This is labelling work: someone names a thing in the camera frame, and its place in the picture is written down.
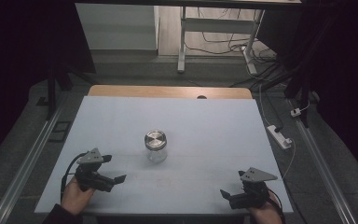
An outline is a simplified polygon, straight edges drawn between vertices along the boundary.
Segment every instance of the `sleeve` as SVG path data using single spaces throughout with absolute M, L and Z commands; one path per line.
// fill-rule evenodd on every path
M 82 222 L 83 217 L 81 215 L 74 216 L 59 204 L 55 204 L 54 208 L 43 221 L 43 224 L 81 224 Z

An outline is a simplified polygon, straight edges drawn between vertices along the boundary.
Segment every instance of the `white wall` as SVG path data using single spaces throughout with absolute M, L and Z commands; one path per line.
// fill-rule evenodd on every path
M 158 48 L 157 7 L 76 4 L 76 8 L 90 49 Z

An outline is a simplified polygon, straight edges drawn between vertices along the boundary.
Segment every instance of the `dark background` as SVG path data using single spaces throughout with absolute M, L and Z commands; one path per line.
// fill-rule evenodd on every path
M 28 102 L 35 83 L 65 66 L 95 72 L 70 1 L 0 1 L 0 144 Z
M 320 96 L 318 112 L 358 160 L 358 1 L 344 2 L 340 8 L 320 8 L 316 13 L 266 11 L 258 38 L 278 53 L 286 69 L 292 69 L 303 58 L 326 16 L 337 13 L 311 62 L 310 87 Z

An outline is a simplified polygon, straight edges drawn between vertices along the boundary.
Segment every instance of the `table leg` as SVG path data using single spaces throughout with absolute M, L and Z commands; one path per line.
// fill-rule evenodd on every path
M 260 26 L 260 22 L 261 22 L 261 18 L 263 17 L 264 10 L 258 10 L 258 13 L 256 13 L 256 14 L 257 15 L 255 17 L 255 24 L 253 26 L 251 36 L 249 37 L 247 46 L 243 49 L 243 52 L 242 52 L 243 57 L 245 57 L 246 66 L 248 67 L 248 71 L 251 75 L 257 74 L 257 71 L 255 70 L 255 65 L 252 62 L 251 50 L 252 50 L 252 45 L 255 42 L 255 36 L 257 34 L 258 27 Z
M 185 72 L 185 32 L 186 32 L 186 7 L 182 7 L 181 11 L 181 35 L 178 56 L 178 73 Z

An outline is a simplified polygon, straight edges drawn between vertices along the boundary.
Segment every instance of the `metal frame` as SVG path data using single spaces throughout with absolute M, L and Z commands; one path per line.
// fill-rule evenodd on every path
M 254 21 L 238 20 L 218 20 L 203 18 L 186 18 L 186 7 L 181 10 L 181 39 L 178 55 L 178 73 L 185 72 L 185 36 L 186 32 L 208 32 L 208 33 L 230 33 L 230 34 L 247 34 L 250 35 L 246 48 L 243 49 L 246 66 L 251 75 L 257 74 L 255 65 L 250 55 L 252 45 L 255 42 L 255 36 L 260 26 L 264 10 L 257 13 Z
M 336 182 L 336 179 L 333 177 L 333 174 L 331 173 L 327 162 L 324 160 L 324 156 L 321 153 L 318 144 L 313 138 L 312 132 L 309 128 L 305 127 L 304 123 L 300 119 L 296 119 L 296 125 L 299 132 L 301 133 L 301 136 L 303 137 L 304 142 L 307 145 L 310 155 L 312 156 L 313 162 L 315 162 L 316 169 L 319 171 L 324 185 L 326 186 L 327 191 L 330 193 L 334 206 L 337 209 L 338 215 L 341 217 L 342 223 L 357 223 L 353 212 L 347 200 L 345 199 L 344 194 L 342 193 L 341 188 Z
M 11 211 L 13 210 L 16 201 L 19 199 L 20 194 L 34 169 L 37 159 L 43 150 L 48 136 L 50 135 L 53 127 L 62 112 L 62 106 L 68 98 L 68 93 L 63 92 L 62 97 L 59 99 L 57 110 L 51 116 L 51 119 L 46 121 L 42 131 L 37 136 L 36 141 L 22 162 L 20 169 L 17 171 L 13 180 L 7 188 L 5 195 L 0 202 L 0 223 L 6 223 Z
M 263 1 L 239 1 L 239 0 L 76 0 L 76 3 L 92 4 L 116 4 L 139 6 L 170 6 L 170 7 L 230 7 L 247 9 L 279 9 L 279 10 L 315 10 L 317 8 L 329 8 L 337 4 L 331 3 L 297 3 L 297 2 L 263 2 Z

